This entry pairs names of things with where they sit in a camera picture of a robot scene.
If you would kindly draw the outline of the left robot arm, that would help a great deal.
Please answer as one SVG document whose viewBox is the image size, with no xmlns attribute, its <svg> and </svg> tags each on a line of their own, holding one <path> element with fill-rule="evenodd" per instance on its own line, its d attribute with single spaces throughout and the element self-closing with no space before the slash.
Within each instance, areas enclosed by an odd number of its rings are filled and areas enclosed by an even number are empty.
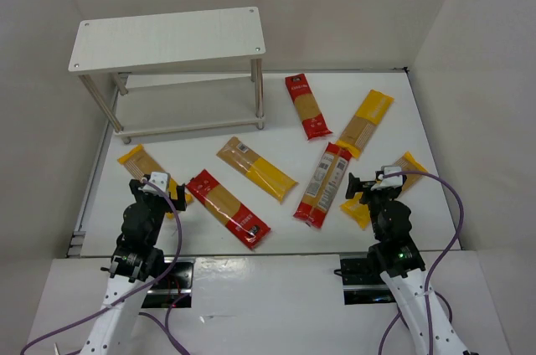
<svg viewBox="0 0 536 355">
<path fill-rule="evenodd" d="M 135 203 L 123 212 L 116 249 L 105 269 L 109 273 L 105 297 L 82 354 L 126 353 L 147 292 L 166 269 L 164 254 L 156 247 L 165 214 L 186 208 L 184 188 L 176 187 L 178 198 L 173 200 L 169 182 L 166 172 L 129 182 Z"/>
</svg>

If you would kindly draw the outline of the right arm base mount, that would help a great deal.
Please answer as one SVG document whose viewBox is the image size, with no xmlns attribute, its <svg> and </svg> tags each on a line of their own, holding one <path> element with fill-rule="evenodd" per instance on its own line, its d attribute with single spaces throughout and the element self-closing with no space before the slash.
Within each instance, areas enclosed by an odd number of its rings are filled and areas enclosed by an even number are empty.
<svg viewBox="0 0 536 355">
<path fill-rule="evenodd" d="M 341 256 L 340 266 L 333 274 L 342 281 L 343 299 L 347 306 L 394 303 L 389 288 L 373 271 L 364 255 Z"/>
</svg>

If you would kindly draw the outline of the red spaghetti bag top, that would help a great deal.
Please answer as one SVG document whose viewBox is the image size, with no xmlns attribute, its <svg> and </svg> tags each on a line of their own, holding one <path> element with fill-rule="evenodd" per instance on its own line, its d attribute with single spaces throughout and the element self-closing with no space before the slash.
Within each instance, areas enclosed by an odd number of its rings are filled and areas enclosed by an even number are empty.
<svg viewBox="0 0 536 355">
<path fill-rule="evenodd" d="M 285 84 L 307 139 L 331 135 L 307 77 L 304 74 L 288 76 Z"/>
</svg>

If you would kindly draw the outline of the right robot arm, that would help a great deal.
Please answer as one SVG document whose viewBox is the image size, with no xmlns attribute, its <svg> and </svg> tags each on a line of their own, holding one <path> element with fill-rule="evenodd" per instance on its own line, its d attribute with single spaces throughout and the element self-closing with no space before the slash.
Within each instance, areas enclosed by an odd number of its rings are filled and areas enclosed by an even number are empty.
<svg viewBox="0 0 536 355">
<path fill-rule="evenodd" d="M 449 189 L 459 206 L 455 234 L 432 266 L 428 267 L 410 235 L 411 210 L 397 197 L 408 176 L 436 180 Z M 445 313 L 430 279 L 438 264 L 458 240 L 464 222 L 464 208 L 456 190 L 446 181 L 423 171 L 404 171 L 394 165 L 383 166 L 375 179 L 364 181 L 348 175 L 346 198 L 361 195 L 359 202 L 368 208 L 377 243 L 367 253 L 372 270 L 387 285 L 395 299 L 398 313 L 388 325 L 389 332 L 398 320 L 405 322 L 417 354 L 470 354 L 472 351 L 458 337 Z"/>
</svg>

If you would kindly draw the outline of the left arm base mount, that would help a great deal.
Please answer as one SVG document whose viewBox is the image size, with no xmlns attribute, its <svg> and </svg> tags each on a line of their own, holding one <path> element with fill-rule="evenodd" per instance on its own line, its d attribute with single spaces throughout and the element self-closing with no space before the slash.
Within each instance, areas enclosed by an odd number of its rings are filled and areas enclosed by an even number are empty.
<svg viewBox="0 0 536 355">
<path fill-rule="evenodd" d="M 190 308 L 192 304 L 193 258 L 179 259 L 172 270 L 147 292 L 142 309 Z"/>
</svg>

